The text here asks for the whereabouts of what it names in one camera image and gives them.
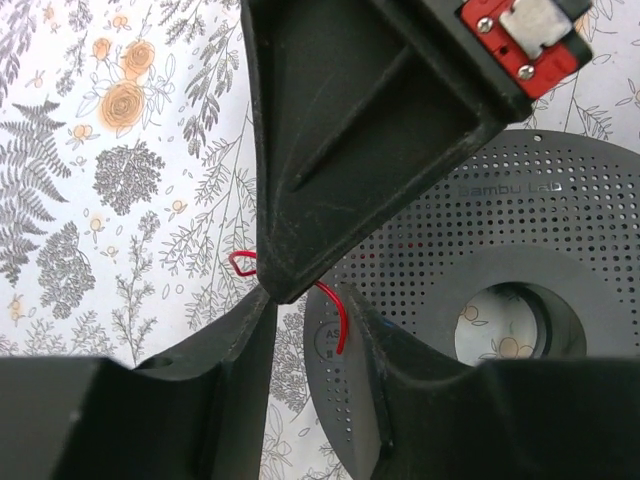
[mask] gray perforated disc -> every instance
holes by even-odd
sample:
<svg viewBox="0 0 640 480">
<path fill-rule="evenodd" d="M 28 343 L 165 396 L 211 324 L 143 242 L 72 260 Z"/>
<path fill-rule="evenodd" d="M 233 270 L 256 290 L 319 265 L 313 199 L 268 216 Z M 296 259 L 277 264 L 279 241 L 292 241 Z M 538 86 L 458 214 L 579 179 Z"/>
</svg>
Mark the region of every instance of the gray perforated disc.
<svg viewBox="0 0 640 480">
<path fill-rule="evenodd" d="M 454 358 L 465 353 L 456 350 L 456 328 L 470 299 L 497 285 L 540 286 L 575 312 L 586 355 L 635 356 L 639 193 L 640 157 L 633 152 L 575 135 L 507 131 L 323 280 L 354 283 L 384 316 Z M 466 315 L 480 339 L 486 325 L 476 314 Z M 312 289 L 304 327 L 308 381 L 322 426 L 353 473 L 338 332 L 335 308 Z M 491 340 L 483 358 L 530 353 L 512 340 Z"/>
</svg>

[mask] black plastic part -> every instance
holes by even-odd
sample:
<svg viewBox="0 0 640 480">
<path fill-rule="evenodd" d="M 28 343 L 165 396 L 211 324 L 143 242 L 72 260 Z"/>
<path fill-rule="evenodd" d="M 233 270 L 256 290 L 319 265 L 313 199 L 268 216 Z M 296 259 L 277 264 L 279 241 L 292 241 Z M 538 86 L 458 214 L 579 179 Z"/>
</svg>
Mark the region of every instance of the black plastic part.
<svg viewBox="0 0 640 480">
<path fill-rule="evenodd" d="M 531 113 L 461 5 L 243 0 L 258 276 L 279 303 Z"/>
<path fill-rule="evenodd" d="M 593 50 L 591 50 L 587 41 L 575 30 L 572 30 L 564 37 L 562 43 L 578 61 L 578 70 L 593 60 Z"/>
<path fill-rule="evenodd" d="M 100 358 L 1 359 L 0 478 L 258 478 L 275 329 L 258 288 L 134 371 Z"/>
<path fill-rule="evenodd" d="M 635 479 L 640 362 L 490 361 L 471 368 L 341 297 L 355 480 Z"/>
<path fill-rule="evenodd" d="M 554 2 L 572 22 L 576 22 L 587 13 L 593 4 L 592 0 L 554 0 Z"/>
</svg>

